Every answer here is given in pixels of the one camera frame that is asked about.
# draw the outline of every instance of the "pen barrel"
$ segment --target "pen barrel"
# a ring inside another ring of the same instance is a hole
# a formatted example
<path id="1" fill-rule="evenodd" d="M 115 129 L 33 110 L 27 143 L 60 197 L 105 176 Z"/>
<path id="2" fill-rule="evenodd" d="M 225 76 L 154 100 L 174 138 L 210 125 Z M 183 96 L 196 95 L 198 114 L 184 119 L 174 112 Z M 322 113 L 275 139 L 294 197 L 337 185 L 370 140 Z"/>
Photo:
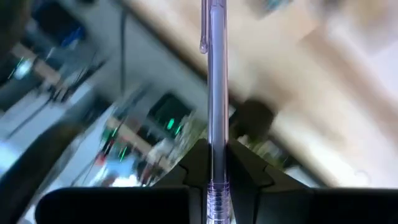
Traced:
<path id="1" fill-rule="evenodd" d="M 212 180 L 226 182 L 225 147 L 228 142 L 228 64 L 226 8 L 217 4 L 209 13 L 209 127 L 212 151 Z"/>

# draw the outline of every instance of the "wire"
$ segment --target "wire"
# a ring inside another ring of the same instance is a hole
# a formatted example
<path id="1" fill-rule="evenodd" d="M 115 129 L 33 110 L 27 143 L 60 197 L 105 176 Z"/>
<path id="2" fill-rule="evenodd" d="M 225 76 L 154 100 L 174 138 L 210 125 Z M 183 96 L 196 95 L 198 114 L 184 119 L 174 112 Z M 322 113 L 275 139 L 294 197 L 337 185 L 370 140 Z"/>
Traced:
<path id="1" fill-rule="evenodd" d="M 10 138 L 15 135 L 18 131 L 20 131 L 27 123 L 32 121 L 34 117 L 36 117 L 52 100 L 52 96 L 49 97 L 49 99 L 39 108 L 37 108 L 32 114 L 30 114 L 25 120 L 23 120 L 14 130 L 12 130 L 9 134 L 6 136 L 6 140 L 9 140 Z"/>
<path id="2" fill-rule="evenodd" d="M 120 20 L 120 92 L 122 96 L 126 93 L 126 21 L 127 12 L 123 10 Z"/>

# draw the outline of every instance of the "desk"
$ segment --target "desk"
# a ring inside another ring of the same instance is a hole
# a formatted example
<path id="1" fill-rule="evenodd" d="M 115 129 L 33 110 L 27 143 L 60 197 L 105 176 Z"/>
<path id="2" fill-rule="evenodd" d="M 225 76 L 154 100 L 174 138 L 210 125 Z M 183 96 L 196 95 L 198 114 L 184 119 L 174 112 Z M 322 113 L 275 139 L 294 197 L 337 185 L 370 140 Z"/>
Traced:
<path id="1" fill-rule="evenodd" d="M 199 0 L 120 1 L 206 73 Z M 341 64 L 328 63 L 341 55 L 319 57 L 317 44 L 328 42 L 309 10 L 308 1 L 296 0 L 258 18 L 246 1 L 228 1 L 231 93 L 238 101 L 256 97 L 271 105 L 278 112 L 272 132 L 327 185 L 398 187 L 396 144 L 380 130 L 371 106 L 340 78 Z"/>

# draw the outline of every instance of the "pen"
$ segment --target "pen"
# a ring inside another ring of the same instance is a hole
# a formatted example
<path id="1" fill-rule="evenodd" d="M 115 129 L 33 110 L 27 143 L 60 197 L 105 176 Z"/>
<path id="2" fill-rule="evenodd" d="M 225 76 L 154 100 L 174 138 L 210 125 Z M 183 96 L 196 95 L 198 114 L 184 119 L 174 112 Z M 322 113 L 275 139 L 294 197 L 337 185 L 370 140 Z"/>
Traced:
<path id="1" fill-rule="evenodd" d="M 208 223 L 229 223 L 225 164 L 228 142 L 226 0 L 202 0 L 201 6 L 200 52 L 208 54 L 208 143 L 211 147 Z"/>

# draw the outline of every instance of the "wooden surface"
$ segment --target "wooden surface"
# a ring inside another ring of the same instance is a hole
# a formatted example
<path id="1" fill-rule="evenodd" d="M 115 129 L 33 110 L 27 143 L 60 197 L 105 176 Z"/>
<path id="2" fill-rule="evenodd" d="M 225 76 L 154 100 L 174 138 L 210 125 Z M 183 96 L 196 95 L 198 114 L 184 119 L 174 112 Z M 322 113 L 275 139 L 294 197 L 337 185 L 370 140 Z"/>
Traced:
<path id="1" fill-rule="evenodd" d="M 22 44 L 18 43 L 12 49 L 12 54 L 18 58 L 28 58 L 30 60 L 35 60 L 37 55 L 33 53 L 28 48 L 24 47 Z M 45 79 L 47 82 L 57 86 L 61 79 L 60 74 L 53 68 L 48 66 L 43 60 L 39 59 L 34 67 L 35 74 Z"/>
<path id="2" fill-rule="evenodd" d="M 123 1 L 206 71 L 200 1 Z M 261 18 L 247 1 L 228 1 L 229 89 L 238 100 L 271 105 L 278 112 L 272 132 L 329 186 L 398 187 L 397 145 L 381 125 L 391 117 L 371 109 L 381 96 L 364 96 L 374 83 L 352 88 L 355 80 L 342 78 L 363 74 L 325 36 L 304 0 Z"/>
<path id="3" fill-rule="evenodd" d="M 120 122 L 110 117 L 106 122 L 106 127 L 109 129 L 115 129 L 120 125 Z M 119 128 L 119 134 L 125 140 L 136 146 L 136 149 L 140 150 L 143 157 L 148 157 L 147 160 L 151 163 L 158 163 L 158 165 L 164 170 L 170 170 L 170 162 L 165 157 L 160 157 L 159 154 L 151 153 L 152 146 L 145 142 L 140 136 L 136 135 L 135 132 L 131 131 L 129 127 L 122 124 Z"/>

